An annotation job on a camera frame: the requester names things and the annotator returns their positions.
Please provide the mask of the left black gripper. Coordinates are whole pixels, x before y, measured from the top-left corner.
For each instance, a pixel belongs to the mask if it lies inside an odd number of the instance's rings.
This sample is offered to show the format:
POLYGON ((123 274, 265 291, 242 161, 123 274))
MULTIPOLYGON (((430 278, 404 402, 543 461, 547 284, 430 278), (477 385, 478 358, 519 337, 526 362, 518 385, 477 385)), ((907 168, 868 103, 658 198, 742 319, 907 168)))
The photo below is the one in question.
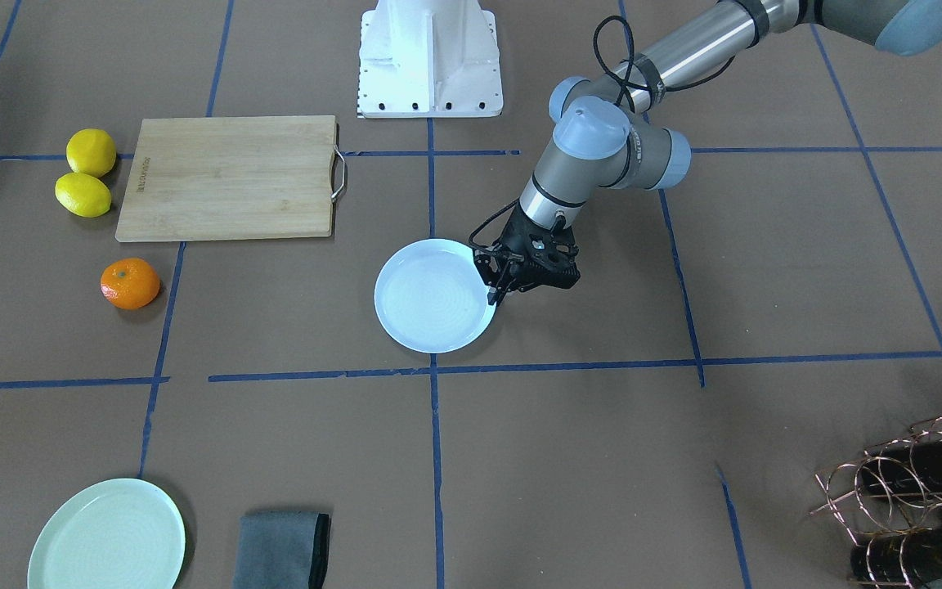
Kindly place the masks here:
POLYGON ((572 288, 581 276, 576 267, 579 249, 563 214, 540 227, 520 206, 505 206, 475 228, 473 237, 508 211, 512 213, 500 237, 490 245, 473 243, 475 268, 489 288, 487 304, 500 306, 508 292, 538 286, 572 288))

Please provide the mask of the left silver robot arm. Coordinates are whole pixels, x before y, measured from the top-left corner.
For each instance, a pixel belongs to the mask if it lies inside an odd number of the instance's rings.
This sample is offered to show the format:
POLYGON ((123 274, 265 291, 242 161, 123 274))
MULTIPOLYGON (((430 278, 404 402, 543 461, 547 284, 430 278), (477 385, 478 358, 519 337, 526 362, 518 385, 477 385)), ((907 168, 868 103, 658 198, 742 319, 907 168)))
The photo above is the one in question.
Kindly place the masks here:
POLYGON ((469 237, 487 304, 509 292, 569 290, 580 278, 572 225, 599 189, 670 189, 692 160, 680 132, 644 115, 674 93, 716 79, 771 34, 815 24, 880 52, 915 56, 942 42, 942 1, 718 1, 646 49, 630 49, 597 79, 558 83, 554 129, 507 223, 490 245, 469 237))

